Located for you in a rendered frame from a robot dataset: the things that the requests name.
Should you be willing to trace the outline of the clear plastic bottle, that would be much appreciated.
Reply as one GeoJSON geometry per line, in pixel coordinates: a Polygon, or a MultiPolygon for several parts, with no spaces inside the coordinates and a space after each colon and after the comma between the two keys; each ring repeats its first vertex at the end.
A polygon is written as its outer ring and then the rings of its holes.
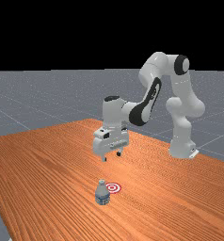
{"type": "Polygon", "coordinates": [[[95,191],[95,200],[100,205],[107,205],[110,202],[110,192],[108,191],[105,180],[101,179],[95,191]]]}

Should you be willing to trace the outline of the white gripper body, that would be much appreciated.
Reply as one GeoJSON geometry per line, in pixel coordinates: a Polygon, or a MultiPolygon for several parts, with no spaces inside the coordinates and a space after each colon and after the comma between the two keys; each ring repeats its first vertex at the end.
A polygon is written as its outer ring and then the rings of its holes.
{"type": "Polygon", "coordinates": [[[93,135],[93,152],[100,156],[115,150],[122,153],[122,149],[129,145],[129,133],[125,125],[108,129],[101,127],[93,135]]]}

